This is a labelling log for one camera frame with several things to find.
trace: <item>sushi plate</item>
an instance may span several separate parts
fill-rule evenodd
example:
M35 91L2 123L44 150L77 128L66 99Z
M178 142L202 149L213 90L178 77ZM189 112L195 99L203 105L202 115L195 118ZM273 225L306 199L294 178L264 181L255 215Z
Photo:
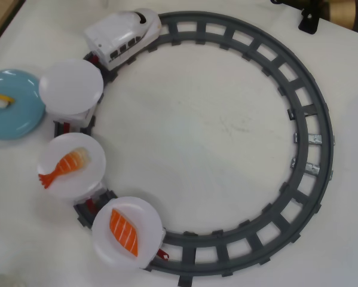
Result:
M39 82L39 94L47 110L76 115L91 109L103 93L100 71L85 60L69 59L47 69Z
M101 183L106 170L105 152L95 139L82 133L67 133L54 138L39 157L38 173L51 173L66 154L80 147L88 151L89 164L81 170L56 178L47 188L48 193L76 202L91 196Z
M133 256L117 242L109 228L112 210L132 222L137 233L138 256ZM157 211L137 197L110 200L96 215L92 226L96 253L107 265L116 268L145 268L156 256L165 230Z

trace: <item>salmon sushi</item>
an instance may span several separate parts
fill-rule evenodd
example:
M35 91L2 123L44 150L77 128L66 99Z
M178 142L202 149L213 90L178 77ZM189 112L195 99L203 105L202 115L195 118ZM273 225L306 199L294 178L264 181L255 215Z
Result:
M109 229L120 245L137 257L136 229L116 209L112 210Z

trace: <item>train car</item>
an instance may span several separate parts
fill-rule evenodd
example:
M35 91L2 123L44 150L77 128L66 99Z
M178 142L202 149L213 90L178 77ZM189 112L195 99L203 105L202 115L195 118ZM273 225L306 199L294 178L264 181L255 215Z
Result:
M150 9L113 13L85 30L89 49L108 70L159 37L160 18Z

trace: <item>circular track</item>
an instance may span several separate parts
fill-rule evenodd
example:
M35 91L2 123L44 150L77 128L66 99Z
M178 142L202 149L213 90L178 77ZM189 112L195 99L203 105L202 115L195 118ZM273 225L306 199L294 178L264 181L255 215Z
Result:
M176 12L161 14L160 19L162 25L167 25L169 33L161 35L157 40L140 51L140 53L146 50L149 52L154 51L161 44L172 43L172 45L179 45L182 41L195 41L196 44L212 42L219 44L222 49L236 50L241 53L242 58L248 61L255 61L261 65L263 73L266 76L272 76L277 82L280 94L288 99L290 105L288 110L289 119L296 122L297 129L294 141L298 145L298 153L291 163L293 172L289 180L282 185L278 198L272 204L268 204L260 216L252 221L247 220L242 222L233 230L218 230L209 235L198 236L195 233L189 232L183 234L167 232L164 243L182 247L182 261L165 261L156 257L150 263L147 270L158 270L180 275L179 286L191 286L193 276L217 274L223 277L230 276L234 271L255 264L264 264L270 260L270 256L288 243L295 242L300 237L301 230L321 207L320 202L332 175L334 139L328 107L314 78L297 57L283 44L278 42L278 40L248 23L220 14ZM178 32L178 23L180 22L196 22L197 30L195 32ZM224 35L206 32L207 24L225 26ZM239 32L253 38L250 45L243 44L233 38L233 35ZM258 48L262 44L277 54L274 60L270 61L258 52ZM129 59L127 63L130 64L135 61L136 56ZM88 54L85 57L86 60L91 62L93 62L93 58L92 54ZM297 75L295 80L288 81L280 72L279 68L284 64L293 69ZM107 71L97 61L95 65L102 71L105 84L112 82L117 76L117 71L122 67L120 66L113 71ZM306 89L313 102L311 105L301 105L296 94L299 88ZM308 134L306 117L309 116L317 118L320 129L319 135ZM94 121L88 128L81 131L90 134L93 125ZM59 134L58 130L61 131L61 129L60 124L56 123L56 135ZM321 147L319 166L307 163L308 147L311 144L317 144ZM298 191L301 179L305 173L316 177L316 183L308 196ZM96 199L90 199L83 204L74 206L79 214L80 222L90 228L95 217L95 209L100 209L108 200L114 197L115 195L111 191L108 191ZM288 222L281 215L281 212L291 200L301 204L302 211L292 222ZM281 233L278 237L263 245L257 232L270 223L275 224ZM243 239L246 239L249 243L252 249L251 253L230 259L227 244ZM211 247L216 249L218 261L195 263L196 249Z

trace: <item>blue dish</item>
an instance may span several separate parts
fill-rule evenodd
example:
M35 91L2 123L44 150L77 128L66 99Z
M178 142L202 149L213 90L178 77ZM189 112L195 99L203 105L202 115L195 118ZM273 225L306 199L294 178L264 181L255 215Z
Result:
M0 94L15 102L0 108L0 139L17 139L42 120L45 105L39 96L39 80L20 70L0 71Z

